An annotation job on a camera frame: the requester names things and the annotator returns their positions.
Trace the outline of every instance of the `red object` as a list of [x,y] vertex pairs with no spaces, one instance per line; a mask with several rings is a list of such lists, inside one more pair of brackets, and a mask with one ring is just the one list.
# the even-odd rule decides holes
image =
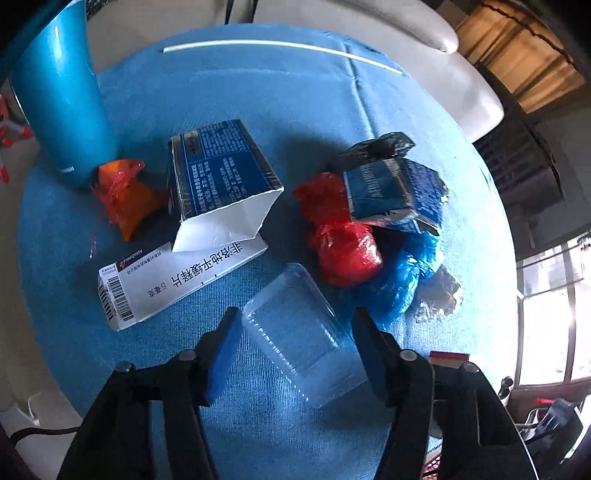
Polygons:
[[534,400],[534,405],[536,407],[539,407],[540,405],[552,405],[552,403],[554,403],[554,400],[549,398],[536,398]]
[[352,222],[343,180],[321,173],[297,187],[302,216],[314,225],[308,246],[318,253],[320,270],[327,283],[350,288],[368,281],[382,268],[382,256],[371,227]]
[[8,113],[8,102],[3,95],[0,95],[0,122],[2,120],[9,120],[10,114]]
[[33,130],[31,130],[29,127],[25,127],[22,130],[21,138],[33,138],[33,136]]
[[441,360],[458,360],[459,362],[467,362],[470,359],[468,353],[453,353],[453,352],[439,352],[431,350],[429,358],[438,358]]
[[105,205],[111,223],[116,223],[126,241],[132,239],[141,221],[164,208],[168,193],[144,185],[135,176],[144,168],[140,160],[113,160],[99,167],[99,183],[92,191]]
[[423,470],[423,480],[437,480],[437,470],[441,464],[441,454],[437,455],[433,460],[425,465]]
[[8,170],[4,166],[0,167],[0,180],[2,180],[3,183],[8,183],[10,181]]

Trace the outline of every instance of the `logo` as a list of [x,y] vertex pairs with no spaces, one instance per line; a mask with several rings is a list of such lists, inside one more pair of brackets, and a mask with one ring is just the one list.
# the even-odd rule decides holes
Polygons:
[[137,252],[135,252],[135,253],[131,254],[130,256],[124,258],[123,260],[121,260],[119,262],[119,271],[123,270],[125,268],[125,266],[127,265],[127,263],[130,262],[130,260],[133,260],[138,255],[141,255],[141,253],[143,251],[144,251],[143,249],[138,250]]

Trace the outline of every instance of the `blue printed box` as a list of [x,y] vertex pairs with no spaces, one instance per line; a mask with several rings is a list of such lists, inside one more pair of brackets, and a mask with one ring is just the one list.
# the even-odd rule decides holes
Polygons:
[[387,158],[343,173],[355,221],[439,235],[447,188],[439,174],[407,158]]
[[283,185],[240,120],[171,139],[171,215],[180,226],[174,252],[255,238]]

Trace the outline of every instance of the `screw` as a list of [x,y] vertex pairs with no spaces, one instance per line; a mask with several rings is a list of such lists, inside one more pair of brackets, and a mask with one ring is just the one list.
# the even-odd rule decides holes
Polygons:
[[471,374],[477,374],[480,371],[480,368],[478,368],[476,364],[473,364],[472,362],[464,362],[463,367]]
[[117,364],[115,371],[119,372],[120,374],[126,374],[129,373],[133,366],[133,363],[131,363],[129,360],[123,360]]
[[181,362],[190,362],[191,360],[195,360],[195,350],[183,350],[178,354],[178,359]]
[[417,354],[412,350],[402,350],[400,352],[400,358],[407,362],[414,362],[417,359]]

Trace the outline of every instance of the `blue tablecloth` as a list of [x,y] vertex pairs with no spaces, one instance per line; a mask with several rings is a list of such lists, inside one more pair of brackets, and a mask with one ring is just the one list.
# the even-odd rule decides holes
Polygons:
[[[191,41],[255,38],[348,51],[397,67],[341,35],[279,26],[234,25],[191,31],[134,54],[98,74],[123,158],[164,170],[172,135],[240,118],[285,185],[262,234],[260,258],[121,332],[106,325],[89,259],[120,242],[90,193],[59,184],[42,160],[30,171],[19,231],[21,281],[30,321],[60,388],[84,415],[114,366],[164,362],[211,329],[228,306],[242,307],[288,261],[304,264],[341,315],[348,295],[320,281],[305,245],[293,188],[326,169],[352,144],[404,131],[409,157],[439,171],[450,191],[445,210],[446,265],[465,302],[444,322],[399,322],[405,348],[482,355],[491,382],[515,362],[515,263],[509,226],[492,178],[444,109],[407,74],[316,51],[219,46],[162,53]],[[246,338],[224,395],[203,412],[223,479],[371,478],[392,412],[362,385],[322,409],[309,407]],[[155,448],[159,458],[164,451]]]

